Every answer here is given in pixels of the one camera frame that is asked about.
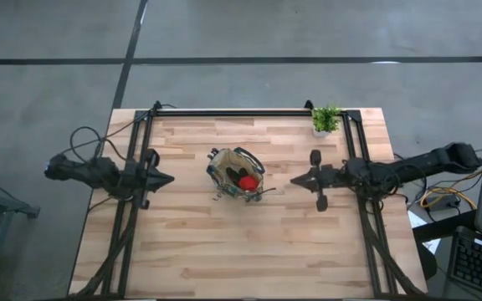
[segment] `concrete floor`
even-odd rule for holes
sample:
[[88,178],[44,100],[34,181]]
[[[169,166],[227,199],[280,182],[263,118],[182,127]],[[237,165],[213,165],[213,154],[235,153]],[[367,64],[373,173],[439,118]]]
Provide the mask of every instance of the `concrete floor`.
[[[138,5],[0,0],[0,59],[123,58]],[[151,0],[142,26],[136,57],[482,55],[482,0]],[[120,73],[119,65],[0,66],[0,184],[42,207],[37,220],[13,221],[0,299],[66,294],[90,189],[42,170],[75,127],[105,130]],[[133,66],[122,107],[306,99],[382,107],[403,156],[450,141],[482,146],[482,64]],[[469,195],[477,201],[478,192]],[[442,291],[437,279],[429,289]]]

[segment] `wooden table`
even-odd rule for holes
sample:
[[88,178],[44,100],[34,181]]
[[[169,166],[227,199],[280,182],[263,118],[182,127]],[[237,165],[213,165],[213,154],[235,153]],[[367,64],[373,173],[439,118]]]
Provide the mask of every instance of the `wooden table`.
[[[134,112],[115,110],[109,132],[131,122]],[[392,161],[382,110],[361,109],[361,114],[372,160]],[[311,126],[309,117],[154,118],[150,147],[161,155],[158,169],[176,180],[150,193],[150,209],[139,211],[126,297],[371,297],[355,196],[347,189],[327,189],[329,208],[318,212],[315,195],[290,184],[309,170],[312,149],[321,150],[325,164],[341,166],[348,157],[343,130],[315,138]],[[122,154],[130,133],[128,128],[112,138]],[[236,146],[262,161],[264,188],[277,188],[261,202],[227,196],[213,200],[217,193],[205,173],[207,154],[213,147]],[[109,146],[104,156],[123,167]],[[105,196],[95,191],[90,205]],[[109,202],[89,214],[71,293],[83,288],[105,259],[115,208]],[[387,198],[382,213],[393,257],[426,291],[403,199]],[[380,258],[377,264],[385,283]]]

